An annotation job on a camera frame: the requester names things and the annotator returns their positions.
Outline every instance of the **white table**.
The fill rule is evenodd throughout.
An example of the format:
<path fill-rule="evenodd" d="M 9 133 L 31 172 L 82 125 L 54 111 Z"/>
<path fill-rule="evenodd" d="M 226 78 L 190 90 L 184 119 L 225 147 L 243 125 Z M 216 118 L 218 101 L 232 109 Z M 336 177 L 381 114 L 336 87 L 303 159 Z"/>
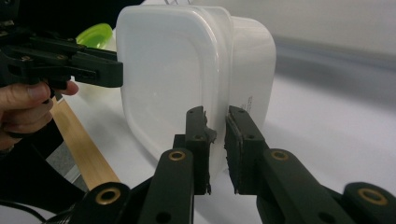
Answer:
<path fill-rule="evenodd" d="M 396 195 L 396 68 L 284 44 L 277 56 L 262 126 L 269 146 L 294 153 L 338 192 L 365 181 Z M 120 89 L 79 86 L 65 100 L 120 181 L 133 188 L 151 177 L 157 161 L 130 132 Z M 212 195 L 195 197 L 194 223 L 261 223 L 255 197 L 234 195 L 227 175 L 211 181 Z"/>

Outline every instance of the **hand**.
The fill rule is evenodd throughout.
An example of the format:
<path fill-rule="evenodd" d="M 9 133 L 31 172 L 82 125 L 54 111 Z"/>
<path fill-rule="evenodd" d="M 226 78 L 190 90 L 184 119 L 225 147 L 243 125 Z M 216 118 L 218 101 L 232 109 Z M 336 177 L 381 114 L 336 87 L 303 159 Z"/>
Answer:
<path fill-rule="evenodd" d="M 74 82 L 67 82 L 67 89 L 58 91 L 73 95 L 78 92 Z M 46 83 L 36 85 L 13 84 L 0 88 L 0 150 L 17 144 L 21 139 L 7 133 L 35 133 L 51 120 L 53 102 L 49 100 L 50 88 Z"/>

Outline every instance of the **black cable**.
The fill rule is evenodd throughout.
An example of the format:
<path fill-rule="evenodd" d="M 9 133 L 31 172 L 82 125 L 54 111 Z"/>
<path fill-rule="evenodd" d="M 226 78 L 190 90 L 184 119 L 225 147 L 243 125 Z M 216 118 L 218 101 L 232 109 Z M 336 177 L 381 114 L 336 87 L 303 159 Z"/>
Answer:
<path fill-rule="evenodd" d="M 0 200 L 0 205 L 6 206 L 6 207 L 11 207 L 11 208 L 16 208 L 16 209 L 22 210 L 24 212 L 27 212 L 27 213 L 31 214 L 32 216 L 36 217 L 41 222 L 47 221 L 40 214 L 38 214 L 37 211 L 33 210 L 30 207 L 27 207 L 27 206 L 24 206 L 24 205 L 21 205 L 18 203 L 11 203 L 11 202 L 7 202 L 7 201 L 3 201 L 3 200 Z"/>

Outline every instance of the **wooden stick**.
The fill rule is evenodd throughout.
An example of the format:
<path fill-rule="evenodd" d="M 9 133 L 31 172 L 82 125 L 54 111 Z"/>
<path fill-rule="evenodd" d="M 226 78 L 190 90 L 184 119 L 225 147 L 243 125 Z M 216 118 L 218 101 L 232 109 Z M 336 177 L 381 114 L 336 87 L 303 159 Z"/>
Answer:
<path fill-rule="evenodd" d="M 52 116 L 89 190 L 120 182 L 65 99 L 53 98 Z"/>

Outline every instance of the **green object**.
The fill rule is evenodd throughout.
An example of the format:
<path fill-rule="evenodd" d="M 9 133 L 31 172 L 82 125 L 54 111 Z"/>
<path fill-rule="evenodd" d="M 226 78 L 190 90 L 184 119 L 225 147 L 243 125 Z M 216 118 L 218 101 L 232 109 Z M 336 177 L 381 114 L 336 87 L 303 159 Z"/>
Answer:
<path fill-rule="evenodd" d="M 104 49 L 112 36 L 111 26 L 107 23 L 99 23 L 83 31 L 76 40 L 78 44 L 89 48 Z"/>

